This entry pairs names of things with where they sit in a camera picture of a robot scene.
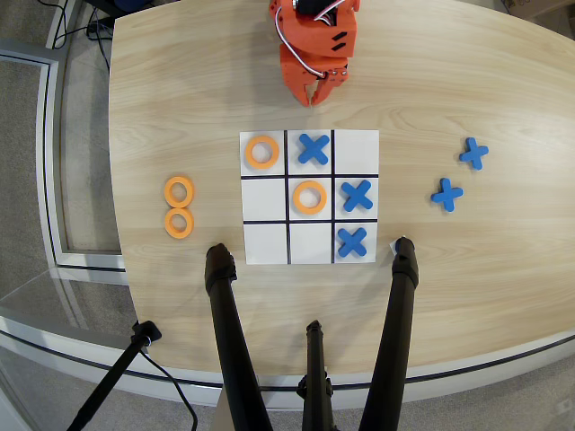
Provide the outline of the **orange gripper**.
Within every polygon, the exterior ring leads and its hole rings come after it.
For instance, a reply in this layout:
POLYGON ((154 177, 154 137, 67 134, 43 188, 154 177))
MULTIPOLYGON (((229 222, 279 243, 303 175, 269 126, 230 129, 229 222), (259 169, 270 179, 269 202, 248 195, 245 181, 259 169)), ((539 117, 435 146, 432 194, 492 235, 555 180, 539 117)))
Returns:
POLYGON ((306 87, 318 80, 313 105, 325 101, 349 78, 358 24, 354 15, 282 15, 280 68, 285 86, 305 107, 306 87))

